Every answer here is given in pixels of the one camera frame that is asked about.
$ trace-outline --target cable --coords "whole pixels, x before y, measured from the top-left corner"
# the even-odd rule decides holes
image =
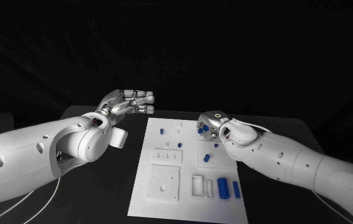
[[[317,193],[313,191],[314,195],[319,197],[319,199],[323,201],[323,203],[332,208],[332,210],[353,224],[353,221],[349,220],[349,218],[346,216],[342,215],[342,213],[326,203],[326,201],[320,198],[320,196],[317,195]]]
[[[264,131],[272,133],[272,132],[271,132],[267,128],[264,128],[262,126],[254,125],[252,123],[242,122],[242,121],[238,120],[236,118],[234,118],[234,119],[235,119],[235,121],[238,121],[239,123],[245,123],[245,124],[249,125],[249,126],[255,126],[255,127],[261,128]]]
[[[26,197],[19,201],[19,203],[6,211],[2,213],[0,217],[25,201],[25,199],[32,195],[35,190],[26,195]]]
[[[56,190],[58,190],[59,182],[61,182],[61,178],[58,180],[58,184],[56,184],[56,188],[55,188],[55,191],[53,191],[53,195],[55,195]],[[46,205],[43,206],[42,210],[46,208],[46,206],[48,206],[48,204],[49,204],[49,202],[51,202],[51,200],[53,198],[53,195],[52,195],[49,201],[46,202]],[[38,214],[23,224],[28,224],[30,222],[30,220],[39,215],[39,213],[42,212],[42,210],[38,212]]]

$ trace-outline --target table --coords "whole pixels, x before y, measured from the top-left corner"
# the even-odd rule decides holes
[[[62,119],[95,110],[92,106],[71,106]],[[102,157],[75,168],[61,179],[51,204],[30,223],[180,223],[177,220],[127,216],[140,152],[149,117],[198,120],[200,113],[156,111],[130,114],[117,124],[128,131],[123,149],[108,147]],[[294,118],[234,115],[244,122],[258,124],[323,153],[306,123]],[[347,223],[314,196],[298,186],[278,182],[238,162],[242,196],[249,224],[255,223]],[[23,223],[43,207],[56,181],[39,188],[25,202],[0,220]],[[0,213],[23,197],[3,202]]]

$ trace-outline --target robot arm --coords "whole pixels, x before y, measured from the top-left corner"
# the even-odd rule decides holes
[[[94,162],[127,132],[113,128],[126,113],[153,113],[151,92],[115,90],[95,112],[0,134],[0,202],[16,198]]]
[[[353,214],[353,164],[317,153],[281,135],[258,133],[221,111],[200,115],[198,129],[203,139],[219,137],[234,160],[274,180],[313,190]]]

